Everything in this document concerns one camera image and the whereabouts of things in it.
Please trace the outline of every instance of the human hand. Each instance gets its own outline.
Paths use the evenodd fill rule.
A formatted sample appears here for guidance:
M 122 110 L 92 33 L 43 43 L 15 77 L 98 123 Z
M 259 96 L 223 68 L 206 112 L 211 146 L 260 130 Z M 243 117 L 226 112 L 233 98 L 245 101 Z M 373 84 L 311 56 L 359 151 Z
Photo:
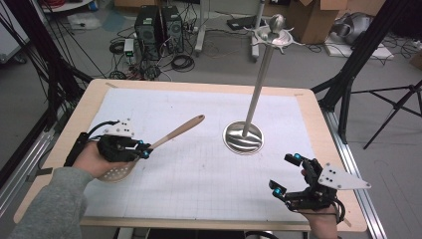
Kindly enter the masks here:
M 73 167 L 86 171 L 92 177 L 100 177 L 114 167 L 126 166 L 127 162 L 109 162 L 100 153 L 95 141 L 87 143 Z
M 305 176 L 306 174 L 307 172 L 302 170 L 302 175 Z M 316 238 L 337 238 L 337 217 L 332 205 L 319 210 L 302 209 L 298 212 L 306 217 Z

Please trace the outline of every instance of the tripod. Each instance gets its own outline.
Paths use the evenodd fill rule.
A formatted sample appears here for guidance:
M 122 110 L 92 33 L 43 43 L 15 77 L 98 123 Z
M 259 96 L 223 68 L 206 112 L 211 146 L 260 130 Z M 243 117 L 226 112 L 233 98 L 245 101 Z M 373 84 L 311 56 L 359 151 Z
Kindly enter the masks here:
M 360 91 L 360 92 L 352 92 L 352 94 L 360 94 L 360 93 L 371 93 L 375 95 L 376 97 L 390 103 L 393 105 L 394 112 L 388 117 L 388 119 L 382 124 L 381 128 L 375 133 L 375 135 L 371 138 L 371 140 L 366 144 L 366 146 L 363 149 L 367 149 L 369 145 L 375 140 L 375 138 L 381 133 L 381 131 L 385 128 L 385 126 L 393 119 L 393 117 L 398 113 L 400 110 L 407 111 L 409 113 L 412 113 L 420 118 L 422 118 L 422 100 L 421 100 L 421 86 L 422 86 L 422 80 L 416 84 L 416 86 L 409 85 L 407 87 L 398 87 L 398 88 L 385 88 L 385 89 L 378 89 L 378 90 L 368 90 L 368 91 Z M 381 95 L 379 95 L 377 92 L 386 92 L 386 91 L 395 91 L 395 90 L 405 90 L 408 89 L 409 92 L 404 95 L 403 98 L 401 98 L 397 103 L 394 101 L 391 101 Z M 413 96 L 413 94 L 417 94 L 418 96 L 418 102 L 419 102 L 419 111 L 420 113 L 414 112 L 408 108 L 404 107 L 404 104 L 406 104 L 407 100 L 410 99 L 410 97 Z

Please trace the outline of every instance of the desk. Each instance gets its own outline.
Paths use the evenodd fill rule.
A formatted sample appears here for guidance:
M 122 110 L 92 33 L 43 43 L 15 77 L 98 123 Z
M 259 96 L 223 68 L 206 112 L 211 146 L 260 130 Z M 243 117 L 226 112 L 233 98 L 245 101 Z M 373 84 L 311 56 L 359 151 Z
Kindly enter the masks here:
M 61 167 L 71 150 L 75 139 L 81 131 L 86 131 L 95 117 L 106 91 L 110 88 L 162 90 L 174 92 L 207 92 L 225 94 L 249 94 L 253 87 L 246 86 L 223 86 L 184 83 L 161 83 L 161 82 L 132 82 L 115 80 L 92 81 L 82 97 L 78 107 L 74 111 L 68 124 L 63 130 L 51 154 L 46 160 L 44 167 Z M 302 111 L 303 119 L 308 130 L 309 138 L 316 158 L 321 164 L 330 162 L 341 166 L 341 161 L 328 131 L 322 113 L 317 104 L 315 95 L 310 90 L 263 88 L 263 95 L 295 97 Z M 15 214 L 18 222 L 26 208 L 39 190 L 51 180 L 51 175 L 37 177 L 21 206 Z M 340 191 L 339 199 L 346 208 L 346 219 L 349 223 L 341 223 L 340 231 L 364 231 L 366 223 L 361 209 L 357 203 L 353 191 Z M 83 218 L 82 225 L 95 226 L 121 226 L 121 227 L 160 227 L 160 228 L 191 228 L 191 229 L 236 229 L 236 230 L 310 230 L 308 225 L 292 224 L 283 222 L 267 221 L 214 221 L 214 220 L 180 220 L 174 219 L 139 219 L 139 218 L 116 218 L 97 217 Z

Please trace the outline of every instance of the gray sleeve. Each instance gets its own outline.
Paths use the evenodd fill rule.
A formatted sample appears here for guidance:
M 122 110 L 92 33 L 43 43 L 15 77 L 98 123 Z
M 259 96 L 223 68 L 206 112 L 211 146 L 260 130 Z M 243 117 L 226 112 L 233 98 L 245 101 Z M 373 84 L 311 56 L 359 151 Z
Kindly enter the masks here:
M 9 238 L 82 238 L 84 190 L 92 180 L 77 168 L 55 169 L 50 184 L 34 198 Z

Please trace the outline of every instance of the human arm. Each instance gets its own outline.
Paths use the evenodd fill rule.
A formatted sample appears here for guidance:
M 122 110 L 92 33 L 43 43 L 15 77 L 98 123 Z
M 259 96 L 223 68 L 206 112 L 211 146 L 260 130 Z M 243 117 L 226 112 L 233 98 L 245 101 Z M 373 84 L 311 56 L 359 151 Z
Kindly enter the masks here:
M 110 163 L 90 142 L 73 167 L 57 168 L 52 180 L 34 198 L 24 217 L 9 238 L 82 238 L 80 220 L 87 203 L 88 183 L 124 162 Z
M 302 170 L 302 175 L 305 176 L 306 174 L 307 172 Z M 336 211 L 333 206 L 320 210 L 303 209 L 299 212 L 310 223 L 312 236 L 318 239 L 338 238 Z

